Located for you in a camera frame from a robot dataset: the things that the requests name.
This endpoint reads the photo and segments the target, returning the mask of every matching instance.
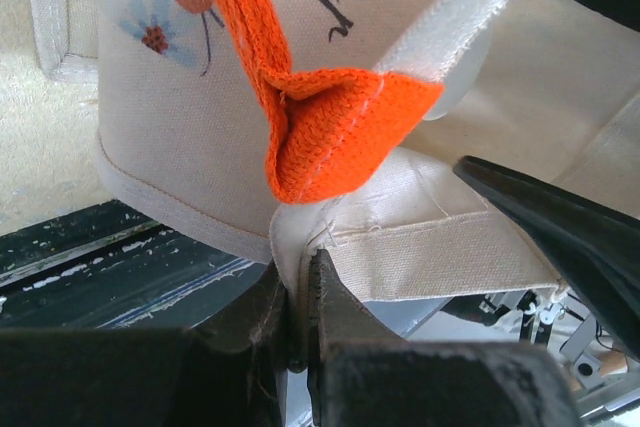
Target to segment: folded orange fabric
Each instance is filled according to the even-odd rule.
[[[395,73],[293,73],[271,0],[215,2],[271,125],[265,168],[281,202],[356,190],[443,92],[441,84]]]

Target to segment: bag strap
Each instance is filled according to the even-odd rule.
[[[269,121],[265,168],[281,202],[319,202],[359,188],[444,90],[355,68],[293,73],[271,0],[214,1]]]

